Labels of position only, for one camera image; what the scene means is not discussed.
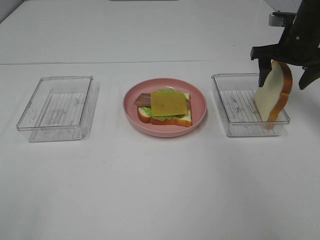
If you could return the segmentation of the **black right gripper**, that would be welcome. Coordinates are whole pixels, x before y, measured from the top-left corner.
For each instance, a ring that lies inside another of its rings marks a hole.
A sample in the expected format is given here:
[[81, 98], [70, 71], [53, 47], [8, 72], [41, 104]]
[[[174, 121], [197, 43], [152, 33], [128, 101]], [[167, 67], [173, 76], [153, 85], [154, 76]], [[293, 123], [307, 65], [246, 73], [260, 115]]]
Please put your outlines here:
[[272, 71], [271, 60], [302, 66], [299, 89], [320, 78], [320, 2], [303, 0], [293, 23], [284, 27], [277, 44], [254, 46], [250, 58], [258, 59], [258, 86], [262, 88]]

